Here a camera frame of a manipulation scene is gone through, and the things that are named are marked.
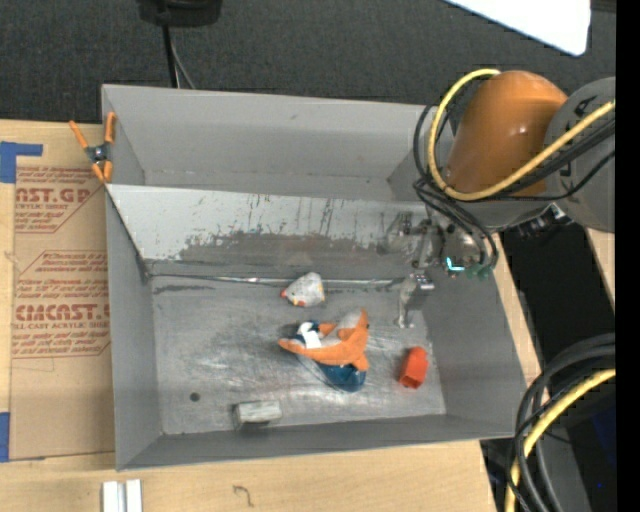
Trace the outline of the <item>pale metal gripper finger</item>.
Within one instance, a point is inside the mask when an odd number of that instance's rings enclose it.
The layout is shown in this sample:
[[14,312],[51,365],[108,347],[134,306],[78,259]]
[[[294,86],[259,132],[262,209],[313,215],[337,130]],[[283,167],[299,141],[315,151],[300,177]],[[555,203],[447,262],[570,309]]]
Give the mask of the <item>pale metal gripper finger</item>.
[[435,289],[433,280],[426,273],[411,273],[399,287],[397,325],[412,328],[411,312],[420,310],[426,298]]
[[402,212],[387,230],[383,247],[387,252],[411,252],[414,246],[413,215]]

